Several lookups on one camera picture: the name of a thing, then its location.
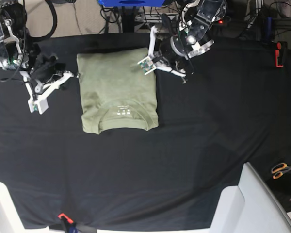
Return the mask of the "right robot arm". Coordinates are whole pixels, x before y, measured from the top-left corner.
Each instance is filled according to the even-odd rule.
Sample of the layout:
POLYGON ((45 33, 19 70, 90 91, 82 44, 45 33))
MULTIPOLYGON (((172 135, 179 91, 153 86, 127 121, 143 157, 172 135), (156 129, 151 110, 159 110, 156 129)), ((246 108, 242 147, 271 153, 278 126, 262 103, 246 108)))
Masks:
POLYGON ((0 0, 0 68, 13 73, 1 82, 21 82, 34 95, 59 89, 68 79, 80 76, 65 70, 65 65, 57 62, 56 55, 45 56, 40 50, 39 42, 51 38, 58 25, 53 2, 48 0, 46 4, 52 16, 51 30, 44 36, 34 37, 26 26, 25 2, 0 0))

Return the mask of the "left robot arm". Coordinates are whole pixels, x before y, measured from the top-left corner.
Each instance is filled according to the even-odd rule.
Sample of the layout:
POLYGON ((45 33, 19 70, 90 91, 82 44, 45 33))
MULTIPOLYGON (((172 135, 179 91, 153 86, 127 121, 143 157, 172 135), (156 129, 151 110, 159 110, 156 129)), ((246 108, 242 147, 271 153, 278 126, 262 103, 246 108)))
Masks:
POLYGON ((159 46, 155 57, 157 69, 181 77, 195 73, 192 62, 194 57, 210 50, 214 40, 210 30, 214 23, 222 20, 226 14, 225 0, 183 0, 176 28, 168 26, 170 36, 159 46))

